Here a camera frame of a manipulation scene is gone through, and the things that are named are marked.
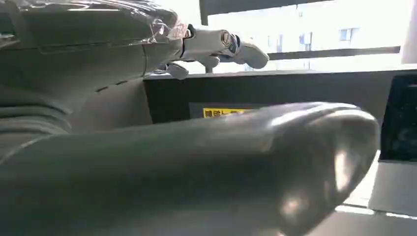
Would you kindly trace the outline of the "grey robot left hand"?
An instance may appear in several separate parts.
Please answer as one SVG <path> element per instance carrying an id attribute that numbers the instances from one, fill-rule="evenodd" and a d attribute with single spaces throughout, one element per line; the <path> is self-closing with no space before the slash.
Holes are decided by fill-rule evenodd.
<path id="1" fill-rule="evenodd" d="M 0 3 L 3 236 L 303 236 L 368 173 L 363 108 L 299 102 L 75 133 L 89 94 L 179 61 L 262 68 L 268 55 L 152 0 Z"/>

